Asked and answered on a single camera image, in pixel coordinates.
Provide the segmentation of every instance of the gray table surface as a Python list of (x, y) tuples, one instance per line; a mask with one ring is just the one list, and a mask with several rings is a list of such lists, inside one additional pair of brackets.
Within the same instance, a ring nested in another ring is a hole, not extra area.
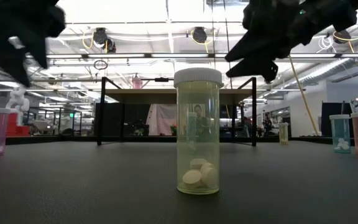
[(358, 224), (358, 156), (221, 144), (221, 190), (176, 189), (173, 143), (55, 142), (0, 157), (0, 223)]

